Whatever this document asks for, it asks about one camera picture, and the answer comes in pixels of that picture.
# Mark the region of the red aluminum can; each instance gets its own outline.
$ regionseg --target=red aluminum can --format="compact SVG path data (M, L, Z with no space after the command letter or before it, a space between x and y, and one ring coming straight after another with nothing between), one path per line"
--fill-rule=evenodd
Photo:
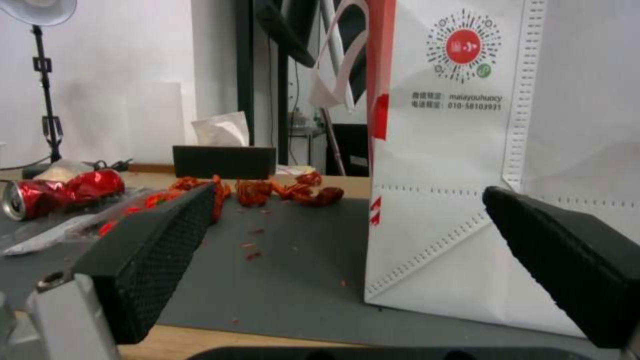
M120 174L111 169L80 174L66 183L14 181L4 189L2 209L13 220L29 220L52 211L87 205L122 192L124 182Z

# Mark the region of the black pole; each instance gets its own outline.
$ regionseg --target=black pole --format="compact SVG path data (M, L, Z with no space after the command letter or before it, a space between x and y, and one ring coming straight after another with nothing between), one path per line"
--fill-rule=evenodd
M36 45L38 47L38 57L33 58L33 65L36 71L40 73L40 83L42 84L42 90L44 91L44 101L47 106L47 115L43 118L43 131L47 138L47 142L51 147L51 162L61 159L60 156L60 143L61 138L56 136L56 124L58 125L58 132L61 133L60 121L53 116L53 107L51 106L51 93L49 91L49 72L51 71L51 60L44 56L44 46L42 45L42 30L40 26L34 25L32 30L36 37Z
M278 164L289 164L289 53L278 45Z
M238 111L244 111L249 145L255 145L253 124L253 0L236 0Z

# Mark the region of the paper bag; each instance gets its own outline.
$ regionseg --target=paper bag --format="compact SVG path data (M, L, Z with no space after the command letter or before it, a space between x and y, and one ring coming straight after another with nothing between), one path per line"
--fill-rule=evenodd
M368 4L365 301L583 336L481 194L510 188L640 240L640 51L625 31L640 4Z

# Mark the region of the tissue box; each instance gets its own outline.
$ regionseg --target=tissue box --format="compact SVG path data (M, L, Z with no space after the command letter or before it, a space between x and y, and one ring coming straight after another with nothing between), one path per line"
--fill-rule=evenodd
M267 179L276 171L274 147L219 147L175 145L173 165L177 177L208 179Z

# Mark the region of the red stripe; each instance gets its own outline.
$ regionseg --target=red stripe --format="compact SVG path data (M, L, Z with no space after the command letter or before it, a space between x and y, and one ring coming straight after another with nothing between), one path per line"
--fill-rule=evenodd
M367 123L371 136L386 140L396 0L368 0L367 3L369 4ZM372 155L371 138L369 141L370 155Z
M371 204L371 211L374 211L375 209L380 209L380 206L382 206L382 196L379 196L376 201L373 202L373 204Z
M377 212L370 220L371 225L376 226L380 224L380 212Z

